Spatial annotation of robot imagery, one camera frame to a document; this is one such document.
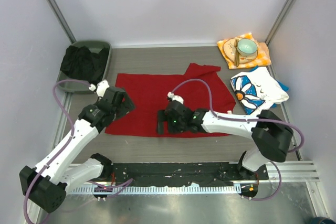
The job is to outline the red t-shirt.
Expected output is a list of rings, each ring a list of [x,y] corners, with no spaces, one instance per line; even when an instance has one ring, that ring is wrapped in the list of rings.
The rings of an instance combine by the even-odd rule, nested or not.
[[[168,92],[177,88],[176,94],[184,99],[191,110],[207,109],[226,113],[234,109],[236,101],[229,89],[217,75],[218,66],[189,64],[184,74],[128,74],[117,75],[116,87],[123,88],[135,104],[135,109],[113,122],[105,133],[158,137],[156,132],[157,112],[168,105]],[[178,88],[184,81],[188,83]]]

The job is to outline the white daisy print t-shirt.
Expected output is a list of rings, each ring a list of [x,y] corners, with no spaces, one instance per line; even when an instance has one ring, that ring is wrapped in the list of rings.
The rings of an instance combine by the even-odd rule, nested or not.
[[[289,99],[288,88],[274,79],[266,67],[240,72],[231,77],[230,84],[247,115],[258,115]]]

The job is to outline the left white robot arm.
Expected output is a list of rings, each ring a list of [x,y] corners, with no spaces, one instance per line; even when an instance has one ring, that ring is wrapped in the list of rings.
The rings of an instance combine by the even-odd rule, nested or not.
[[[69,192],[83,183],[96,178],[105,182],[111,177],[112,161],[98,153],[76,168],[69,168],[101,131],[135,108],[122,88],[98,87],[96,93],[97,101],[82,109],[63,140],[37,165],[25,166],[19,173],[25,198],[49,214],[60,207]]]

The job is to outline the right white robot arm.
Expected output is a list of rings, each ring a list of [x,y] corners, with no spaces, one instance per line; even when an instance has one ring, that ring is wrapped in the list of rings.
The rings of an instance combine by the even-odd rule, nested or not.
[[[237,164],[242,179],[250,179],[269,161],[283,163],[289,152],[293,130],[269,110],[257,116],[235,115],[210,109],[191,110],[179,101],[172,100],[157,112],[158,134],[224,133],[237,135],[254,142],[254,147],[243,152]]]

